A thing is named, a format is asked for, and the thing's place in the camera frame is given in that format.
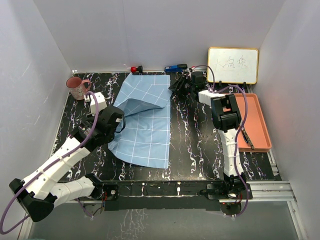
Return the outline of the blue checked tablecloth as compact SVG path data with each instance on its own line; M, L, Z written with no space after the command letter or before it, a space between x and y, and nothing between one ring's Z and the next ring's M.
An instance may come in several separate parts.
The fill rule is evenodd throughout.
M130 164L166 169L169 165L171 96L169 75L129 74L114 106L124 112L108 144L113 155Z

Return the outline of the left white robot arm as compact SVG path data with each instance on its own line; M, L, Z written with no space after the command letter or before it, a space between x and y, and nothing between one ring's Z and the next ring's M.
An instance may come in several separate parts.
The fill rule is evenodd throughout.
M82 197L97 200L103 195L103 184L93 173L67 183L59 181L80 160L114 139L124 115L111 105L86 118L42 166L24 179L11 181L10 189L33 222L42 221L68 201Z

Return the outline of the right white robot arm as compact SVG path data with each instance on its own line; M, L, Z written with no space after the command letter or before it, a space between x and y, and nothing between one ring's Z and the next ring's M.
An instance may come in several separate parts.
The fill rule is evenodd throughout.
M241 165L238 136L244 127L248 117L248 100L246 93L237 85L233 85L242 94L245 112L241 112L235 94L222 93L224 89L212 91L206 88L204 75L200 71L194 71L188 76L185 73L168 88L176 95L189 94L199 103L211 108L212 122L218 131L222 144L224 158L223 194L233 199L243 191L248 192L246 177Z

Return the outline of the blue marker pen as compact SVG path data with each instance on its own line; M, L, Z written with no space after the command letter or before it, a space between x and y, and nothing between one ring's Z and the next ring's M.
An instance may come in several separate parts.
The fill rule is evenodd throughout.
M178 73L178 72L185 71L187 68L188 68L188 65L185 63L182 63L182 64L177 64L177 65L166 66L164 68L164 71L166 73L171 73L171 72Z

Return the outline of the red capped marker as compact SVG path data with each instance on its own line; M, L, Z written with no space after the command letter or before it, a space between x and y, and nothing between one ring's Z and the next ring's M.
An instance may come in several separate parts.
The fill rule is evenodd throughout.
M131 73L140 73L140 74L142 74L143 73L143 66L142 65L139 65L137 67L132 66L130 68L130 71L131 71Z

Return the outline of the pink floral mug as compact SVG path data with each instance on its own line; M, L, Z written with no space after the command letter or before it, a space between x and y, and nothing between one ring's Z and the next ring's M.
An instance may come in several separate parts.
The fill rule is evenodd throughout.
M77 101L85 98L86 93L91 88L91 81L89 79L81 79L80 77L73 76L66 81L66 86L70 94Z

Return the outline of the small framed whiteboard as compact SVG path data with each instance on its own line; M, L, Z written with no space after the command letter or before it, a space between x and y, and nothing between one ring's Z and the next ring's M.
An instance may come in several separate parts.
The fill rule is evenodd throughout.
M256 84L259 50L256 48L210 47L207 55L209 83Z

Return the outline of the blue patterned knife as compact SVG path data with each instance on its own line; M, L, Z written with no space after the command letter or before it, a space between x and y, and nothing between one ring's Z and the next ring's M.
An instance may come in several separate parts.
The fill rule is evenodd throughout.
M251 141L251 139L250 139L250 137L244 127L241 128L241 132L242 132L244 141L250 146L250 148L252 150L254 150L255 146L253 145L253 142Z

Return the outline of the orange plastic tray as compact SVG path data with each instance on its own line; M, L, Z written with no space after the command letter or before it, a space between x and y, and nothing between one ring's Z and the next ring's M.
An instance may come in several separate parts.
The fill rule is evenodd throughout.
M254 93L246 93L245 95L248 113L244 124L244 130L251 140L254 149L251 148L249 143L246 143L242 132L239 133L237 138L238 149L240 152L267 153L272 147L272 144L259 99Z

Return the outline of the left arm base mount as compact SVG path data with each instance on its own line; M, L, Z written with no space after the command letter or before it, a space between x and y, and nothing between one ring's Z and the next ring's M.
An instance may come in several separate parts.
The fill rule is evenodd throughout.
M93 183L94 189L87 198L93 200L116 201L119 196L119 186L116 184L103 183L95 175L86 175Z

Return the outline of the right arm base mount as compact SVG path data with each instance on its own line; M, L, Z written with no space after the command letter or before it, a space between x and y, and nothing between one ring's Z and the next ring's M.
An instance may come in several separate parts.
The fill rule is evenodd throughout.
M215 184L208 183L204 189L201 189L198 192L198 195L205 196L209 200L239 200L239 197L242 197L242 200L245 200L248 196L248 199L253 198L251 187L247 184L248 191L246 191L244 186L239 188L230 189L226 184Z

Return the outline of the aluminium frame rail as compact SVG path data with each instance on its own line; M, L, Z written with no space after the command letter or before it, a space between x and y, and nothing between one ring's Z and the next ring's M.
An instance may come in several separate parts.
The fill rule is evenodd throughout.
M198 192L209 183L226 184L223 180L214 181L106 181L105 184L115 184L119 187L119 197L147 197L147 198L182 198L205 197ZM285 181L259 182L251 181L253 201L293 201L295 196L291 185ZM93 182L82 177L70 182L56 183L45 186L44 182L34 182L27 187L21 197L27 203L44 202L60 205L68 201L87 198L94 190ZM232 202L231 199L220 199L220 202Z

